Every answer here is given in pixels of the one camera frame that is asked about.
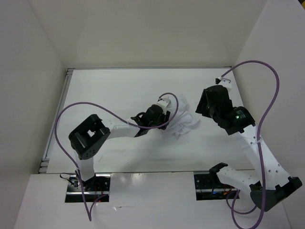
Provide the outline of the white skirt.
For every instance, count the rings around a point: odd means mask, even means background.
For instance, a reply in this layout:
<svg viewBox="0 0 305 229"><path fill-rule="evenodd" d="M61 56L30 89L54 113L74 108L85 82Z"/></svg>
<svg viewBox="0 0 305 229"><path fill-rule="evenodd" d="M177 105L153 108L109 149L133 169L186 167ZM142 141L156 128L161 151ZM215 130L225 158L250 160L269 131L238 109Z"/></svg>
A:
<svg viewBox="0 0 305 229"><path fill-rule="evenodd" d="M167 140L177 140L199 126L199 119L195 116L195 112L190 107L186 97L179 94L177 98L178 111L166 129L162 131L163 138Z"/></svg>

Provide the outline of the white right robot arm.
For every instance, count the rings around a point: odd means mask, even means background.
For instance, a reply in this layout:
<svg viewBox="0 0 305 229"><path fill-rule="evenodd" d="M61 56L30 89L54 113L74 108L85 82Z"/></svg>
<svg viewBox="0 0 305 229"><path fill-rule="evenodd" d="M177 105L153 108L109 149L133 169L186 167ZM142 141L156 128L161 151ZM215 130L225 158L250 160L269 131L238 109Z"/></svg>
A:
<svg viewBox="0 0 305 229"><path fill-rule="evenodd" d="M215 85L203 90L196 112L213 119L240 146L256 175L251 176L219 163L209 169L213 187L228 184L246 193L256 207L268 212L302 186L300 178L291 176L277 161L249 111L233 106L228 89Z"/></svg>

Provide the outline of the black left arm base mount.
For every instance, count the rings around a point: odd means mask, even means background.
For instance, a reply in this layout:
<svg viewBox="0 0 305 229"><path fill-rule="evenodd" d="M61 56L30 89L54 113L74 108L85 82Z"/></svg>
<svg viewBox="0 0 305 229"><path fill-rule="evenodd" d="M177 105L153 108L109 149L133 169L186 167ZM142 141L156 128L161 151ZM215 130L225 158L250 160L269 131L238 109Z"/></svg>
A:
<svg viewBox="0 0 305 229"><path fill-rule="evenodd" d="M68 181L65 202L83 202L81 185L75 174L61 173L61 179ZM83 183L86 202L109 202L111 175L95 175L95 177Z"/></svg>

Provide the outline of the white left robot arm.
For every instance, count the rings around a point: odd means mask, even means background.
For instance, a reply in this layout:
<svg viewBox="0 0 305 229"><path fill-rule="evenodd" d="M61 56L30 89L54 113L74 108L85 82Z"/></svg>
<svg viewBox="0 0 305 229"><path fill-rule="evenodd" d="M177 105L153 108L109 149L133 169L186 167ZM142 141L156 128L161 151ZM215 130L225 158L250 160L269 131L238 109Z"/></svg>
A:
<svg viewBox="0 0 305 229"><path fill-rule="evenodd" d="M150 127L166 129L171 112L157 104L153 104L146 112L137 114L126 123L103 121L97 114L88 116L70 134L72 148L78 155L80 177L78 185L83 190L91 190L95 185L93 157L98 153L106 140L120 137L140 137L148 133Z"/></svg>

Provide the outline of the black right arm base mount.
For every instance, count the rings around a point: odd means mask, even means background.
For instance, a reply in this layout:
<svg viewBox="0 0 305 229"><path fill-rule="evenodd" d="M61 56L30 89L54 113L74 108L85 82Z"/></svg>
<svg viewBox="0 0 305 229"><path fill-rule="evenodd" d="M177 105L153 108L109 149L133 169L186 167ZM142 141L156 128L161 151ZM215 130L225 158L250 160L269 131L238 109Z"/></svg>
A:
<svg viewBox="0 0 305 229"><path fill-rule="evenodd" d="M195 173L194 184L197 201L233 199L237 189L219 182L213 182L207 173Z"/></svg>

